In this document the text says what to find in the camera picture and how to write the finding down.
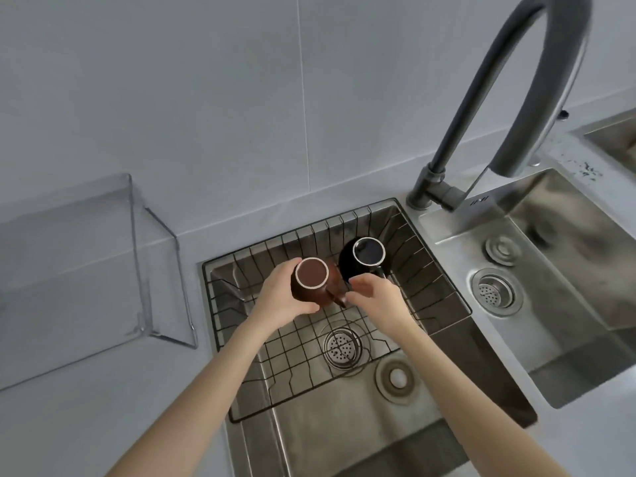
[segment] black wire dish rack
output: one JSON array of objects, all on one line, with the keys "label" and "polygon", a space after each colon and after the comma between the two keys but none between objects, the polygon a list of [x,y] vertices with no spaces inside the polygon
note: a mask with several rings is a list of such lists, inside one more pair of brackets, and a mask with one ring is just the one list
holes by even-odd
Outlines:
[{"label": "black wire dish rack", "polygon": [[[252,310],[265,278],[294,257],[338,260],[347,241],[373,236],[387,249],[387,277],[413,317],[431,334],[465,318],[470,309],[396,200],[364,206],[203,263],[217,350]],[[332,304],[301,315],[261,347],[230,409],[238,423],[339,377],[361,371],[398,346],[358,307]]]}]

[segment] transparent container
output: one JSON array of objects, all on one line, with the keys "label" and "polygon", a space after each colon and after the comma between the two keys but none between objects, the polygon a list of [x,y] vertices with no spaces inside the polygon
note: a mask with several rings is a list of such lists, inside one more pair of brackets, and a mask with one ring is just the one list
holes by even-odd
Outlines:
[{"label": "transparent container", "polygon": [[176,235],[129,174],[0,206],[0,389],[143,336],[197,343]]}]

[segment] white countertop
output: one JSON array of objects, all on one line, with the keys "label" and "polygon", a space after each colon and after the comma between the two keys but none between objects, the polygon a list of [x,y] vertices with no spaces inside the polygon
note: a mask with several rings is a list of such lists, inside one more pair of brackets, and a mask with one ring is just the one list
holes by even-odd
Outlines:
[{"label": "white countertop", "polygon": [[[570,120],[554,128],[543,151],[594,192],[604,203],[603,209],[636,236],[632,176],[565,133],[634,106],[636,89],[586,104],[584,110],[573,109]],[[468,180],[492,157],[504,135],[505,131],[496,132],[460,145],[448,167],[449,181]],[[202,261],[354,207],[390,197],[403,200],[428,158],[430,155],[180,235],[199,349],[150,338],[136,340],[0,393],[2,473],[103,475],[212,355],[199,280]],[[584,170],[585,164],[594,169],[595,177]],[[477,190],[500,184],[497,179],[485,178]],[[510,360],[514,357],[501,337],[496,333],[486,337],[535,407],[539,422],[530,433],[575,477],[633,474],[636,367],[554,410],[529,384],[521,366]],[[476,473],[469,463],[454,474]],[[215,436],[197,475],[232,475],[225,431]]]}]

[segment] backsplash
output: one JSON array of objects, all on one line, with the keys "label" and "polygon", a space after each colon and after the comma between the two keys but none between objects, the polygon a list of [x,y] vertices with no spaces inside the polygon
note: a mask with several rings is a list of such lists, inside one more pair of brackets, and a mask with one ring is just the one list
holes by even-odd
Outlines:
[{"label": "backsplash", "polygon": [[[518,1],[12,0],[0,203],[130,172],[182,233],[429,153]],[[633,13],[595,0],[569,107],[634,85]],[[511,123],[544,27],[467,138]]]}]

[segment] person's left arm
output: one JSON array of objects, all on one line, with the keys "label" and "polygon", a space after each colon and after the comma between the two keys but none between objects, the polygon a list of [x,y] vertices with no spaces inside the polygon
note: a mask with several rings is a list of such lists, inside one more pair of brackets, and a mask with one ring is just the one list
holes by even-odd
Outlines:
[{"label": "person's left arm", "polygon": [[291,296],[291,273],[301,258],[276,266],[250,316],[106,477],[190,477],[221,426],[265,340],[315,303]]}]

